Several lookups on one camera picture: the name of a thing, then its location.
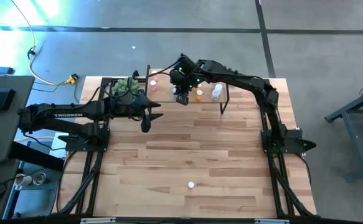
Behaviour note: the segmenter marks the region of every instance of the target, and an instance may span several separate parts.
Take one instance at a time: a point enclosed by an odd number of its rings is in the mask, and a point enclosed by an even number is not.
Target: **green plant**
[[[131,81],[131,88],[130,88],[130,92],[134,95],[137,94],[137,91],[139,90],[139,85],[138,85],[138,81],[137,80],[132,80]],[[117,83],[115,84],[115,86],[112,88],[112,94],[115,94],[115,92],[126,92],[128,90],[128,85],[127,85],[127,78],[122,79],[122,80],[118,80]]]

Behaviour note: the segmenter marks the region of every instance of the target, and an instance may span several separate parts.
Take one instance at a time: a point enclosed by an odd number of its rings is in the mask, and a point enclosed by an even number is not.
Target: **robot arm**
[[[151,114],[151,108],[161,106],[150,101],[144,91],[139,91],[133,99],[131,93],[120,97],[109,96],[102,100],[89,101],[85,105],[30,105],[19,112],[19,128],[23,133],[50,129],[76,134],[83,139],[98,139],[100,128],[98,121],[108,118],[141,117],[141,130],[145,133],[151,128],[151,121],[163,114]],[[94,123],[77,124],[58,118],[88,118]]]
[[[183,105],[188,104],[188,91],[202,82],[223,82],[252,92],[260,109],[268,116],[271,125],[271,143],[277,147],[285,145],[287,130],[278,114],[279,94],[268,80],[239,74],[238,71],[227,69],[213,60],[198,60],[194,63],[183,54],[171,70],[170,77],[170,82],[177,88],[176,100]]]
[[[257,76],[242,75],[213,60],[198,60],[197,63],[194,63],[190,58],[181,54],[174,69],[170,72],[170,82],[176,86],[176,101],[183,105],[188,104],[188,92],[202,82],[223,82],[252,92],[261,111],[267,114],[271,126],[270,130],[261,131],[263,151],[268,156],[271,173],[284,188],[299,213],[313,216],[290,189],[276,167],[271,154],[303,153],[314,148],[316,144],[303,140],[300,130],[287,130],[278,113],[279,94],[268,80]]]

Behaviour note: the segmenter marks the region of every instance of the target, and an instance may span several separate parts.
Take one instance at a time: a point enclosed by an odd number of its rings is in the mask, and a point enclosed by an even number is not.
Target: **wooden table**
[[[102,77],[86,77],[81,103]],[[280,93],[278,109],[288,128],[296,126],[286,80],[270,79]],[[149,133],[126,118],[110,121],[94,216],[107,217],[276,217],[268,161],[262,152],[262,123],[253,94],[230,86],[227,113],[212,103],[163,103]],[[87,119],[77,119],[84,123]],[[80,185],[85,152],[70,160],[60,190],[60,207]],[[315,213],[303,161],[285,155],[291,188]],[[188,188],[193,181],[195,187]],[[87,190],[84,209],[90,189]],[[286,212],[285,195],[280,191]]]

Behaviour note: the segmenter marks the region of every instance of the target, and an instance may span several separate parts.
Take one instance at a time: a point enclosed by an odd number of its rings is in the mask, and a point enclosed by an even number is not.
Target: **white ball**
[[[190,181],[189,183],[188,183],[188,187],[189,188],[194,188],[195,187],[195,184],[192,182],[192,181]]]

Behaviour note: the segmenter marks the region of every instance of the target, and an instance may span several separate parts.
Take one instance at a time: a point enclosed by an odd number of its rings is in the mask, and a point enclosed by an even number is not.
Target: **gray floor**
[[[254,0],[17,1],[34,25],[84,27],[259,28]],[[261,0],[268,29],[363,29],[363,0]],[[0,1],[0,23],[25,23]],[[260,34],[36,32],[37,74],[61,82],[69,75],[130,75],[165,67],[181,52],[210,58],[246,74],[268,77]],[[317,142],[308,152],[318,214],[363,221],[363,180],[344,175],[358,163],[341,121],[324,116],[358,97],[363,87],[363,35],[269,35],[277,78],[287,78],[298,126]],[[0,31],[0,66],[28,75],[31,34]],[[35,88],[48,89],[49,86]],[[29,103],[74,103],[73,87],[33,91]],[[52,134],[48,131],[36,133]]]

